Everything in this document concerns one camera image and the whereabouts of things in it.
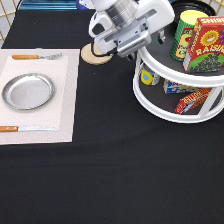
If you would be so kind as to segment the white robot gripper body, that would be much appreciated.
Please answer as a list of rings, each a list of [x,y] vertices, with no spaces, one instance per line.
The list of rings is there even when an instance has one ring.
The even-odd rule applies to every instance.
[[[89,35],[101,57],[121,58],[151,43],[151,35],[173,22],[168,0],[91,0],[95,9]]]

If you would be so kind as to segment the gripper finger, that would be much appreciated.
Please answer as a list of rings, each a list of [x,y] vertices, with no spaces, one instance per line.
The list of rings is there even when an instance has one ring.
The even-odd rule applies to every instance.
[[[139,69],[144,64],[143,59],[140,57],[139,54],[137,54],[136,58],[136,68]]]
[[[158,31],[158,42],[160,44],[163,44],[165,42],[165,39],[166,39],[166,37],[165,37],[165,31],[163,29],[160,29]]]

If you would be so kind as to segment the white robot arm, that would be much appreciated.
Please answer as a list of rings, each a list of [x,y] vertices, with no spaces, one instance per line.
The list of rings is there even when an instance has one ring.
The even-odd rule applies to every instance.
[[[165,41],[164,28],[173,22],[175,13],[168,0],[91,0],[95,13],[89,23],[95,57],[133,54],[149,45],[151,35],[159,33]]]

